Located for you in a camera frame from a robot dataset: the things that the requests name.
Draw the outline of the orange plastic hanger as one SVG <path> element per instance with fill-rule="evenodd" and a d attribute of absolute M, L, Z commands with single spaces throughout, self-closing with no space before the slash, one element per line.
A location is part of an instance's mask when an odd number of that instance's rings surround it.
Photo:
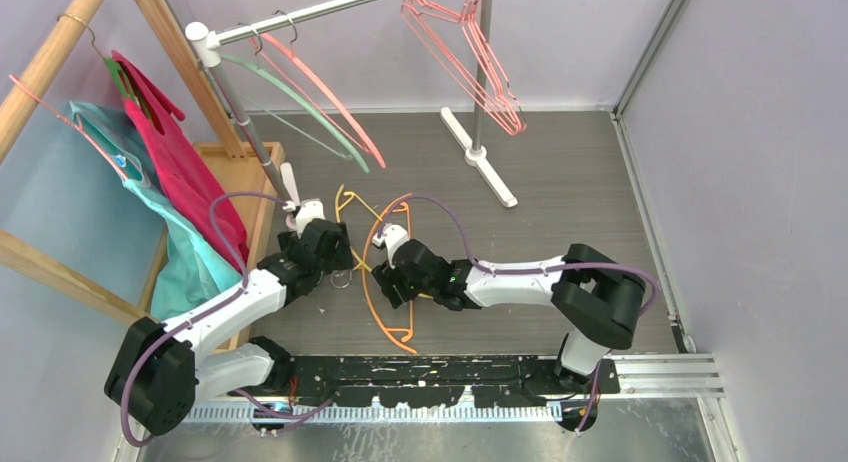
<path fill-rule="evenodd" d="M 371 227 L 371 229 L 368 233 L 368 236 L 366 237 L 366 240 L 363 243 L 362 259 L 363 259 L 364 268 L 362 269 L 362 272 L 361 272 L 361 278 L 362 278 L 362 286 L 363 286 L 363 294 L 364 294 L 364 298 L 365 298 L 365 303 L 366 303 L 366 306 L 368 307 L 368 310 L 369 310 L 375 324 L 377 325 L 377 328 L 388 339 L 388 341 L 391 342 L 394 346 L 396 346 L 397 348 L 401 349 L 402 351 L 404 351 L 406 353 L 409 353 L 409 354 L 412 354 L 412 355 L 417 355 L 418 351 L 416 349 L 414 349 L 413 347 L 408 345 L 408 341 L 411 340 L 415 335 L 415 331 L 414 331 L 414 307 L 412 307 L 408 310 L 409 316 L 408 316 L 408 324 L 407 324 L 406 327 L 399 327 L 399 328 L 387 327 L 384 324 L 384 322 L 382 321 L 377 309 L 375 308 L 374 302 L 372 301 L 372 297 L 371 297 L 371 293 L 370 293 L 370 289 L 369 289 L 369 282 L 368 282 L 369 275 L 370 275 L 370 268 L 371 268 L 371 266 L 368 264 L 368 255 L 369 255 L 369 248 L 372 246 L 372 237 L 376 234 L 378 226 L 382 222 L 387 222 L 388 218 L 395 212 L 396 203 L 400 203 L 401 199 L 403 197 L 405 197 L 405 195 L 399 196 L 399 197 L 395 198 L 394 200 L 392 200 L 376 216 L 375 222 L 373 223 L 373 225 L 372 225 L 372 227 Z"/>

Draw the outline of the yellow plastic hanger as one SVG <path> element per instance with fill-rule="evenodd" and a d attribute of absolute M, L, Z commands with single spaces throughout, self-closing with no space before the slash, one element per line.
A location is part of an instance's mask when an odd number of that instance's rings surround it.
<path fill-rule="evenodd" d="M 383 214 L 378 213 L 371 205 L 369 205 L 359 194 L 355 191 L 347 190 L 344 185 L 340 185 L 334 199 L 334 214 L 337 222 L 342 222 L 342 211 L 351 203 L 358 203 L 362 205 L 374 218 L 374 222 L 376 225 L 379 225 L 383 221 Z M 391 214 L 400 213 L 404 214 L 406 217 L 406 227 L 407 231 L 411 231 L 411 212 L 410 207 L 406 202 L 400 204 L 398 208 L 395 208 L 391 211 Z M 351 248 L 353 259 L 356 265 L 348 271 L 349 275 L 352 275 L 354 270 L 358 270 L 363 277 L 363 291 L 365 294 L 365 300 L 367 304 L 372 307 L 373 302 L 370 297 L 370 293 L 367 286 L 367 276 L 371 274 L 372 267 L 367 262 L 367 252 L 371 247 L 371 236 L 366 239 L 366 246 L 363 249 L 363 254 L 357 252 L 354 248 Z"/>

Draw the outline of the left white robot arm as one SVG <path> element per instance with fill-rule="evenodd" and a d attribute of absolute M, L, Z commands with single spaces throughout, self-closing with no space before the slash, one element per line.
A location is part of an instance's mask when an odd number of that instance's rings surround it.
<path fill-rule="evenodd" d="M 118 405 L 122 431 L 133 445 L 143 443 L 133 436 L 132 421 L 161 436 L 198 403 L 239 390 L 277 395 L 292 386 L 291 354 L 266 336 L 234 350 L 217 349 L 354 262 L 343 222 L 314 219 L 300 232 L 280 233 L 278 243 L 279 252 L 197 308 L 162 322 L 146 316 L 128 327 L 104 393 Z"/>

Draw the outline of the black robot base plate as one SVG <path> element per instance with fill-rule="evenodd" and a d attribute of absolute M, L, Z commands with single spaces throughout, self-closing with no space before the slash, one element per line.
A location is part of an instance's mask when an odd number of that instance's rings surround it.
<path fill-rule="evenodd" d="M 562 426 L 589 429 L 604 393 L 617 393 L 608 350 L 569 334 L 556 357 L 496 356 L 297 356 L 279 351 L 260 385 L 239 389 L 259 398 L 283 396 L 289 405 L 364 408 L 374 401 L 387 409 L 459 405 L 470 394 L 477 409 L 541 408 L 555 404 L 566 413 Z"/>

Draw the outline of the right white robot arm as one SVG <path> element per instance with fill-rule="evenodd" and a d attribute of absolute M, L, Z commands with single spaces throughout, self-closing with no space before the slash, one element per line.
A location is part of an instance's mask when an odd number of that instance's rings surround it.
<path fill-rule="evenodd" d="M 633 343 L 646 281 L 588 245 L 573 244 L 559 259 L 522 263 L 448 261 L 416 239 L 386 250 L 372 275 L 395 308 L 428 295 L 452 311 L 506 304 L 557 309 L 573 327 L 554 368 L 567 392 L 582 391 L 604 356 Z"/>

